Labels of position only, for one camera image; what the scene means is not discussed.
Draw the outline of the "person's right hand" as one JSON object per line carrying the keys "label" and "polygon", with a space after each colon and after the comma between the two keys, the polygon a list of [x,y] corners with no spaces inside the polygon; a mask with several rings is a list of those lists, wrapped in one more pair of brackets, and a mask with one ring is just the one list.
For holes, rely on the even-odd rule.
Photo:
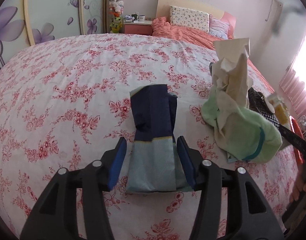
{"label": "person's right hand", "polygon": [[298,173],[295,180],[295,184],[293,186],[292,193],[290,195],[290,202],[297,201],[299,199],[299,195],[302,191],[306,192],[306,182],[302,176],[303,173],[303,164],[298,165]]}

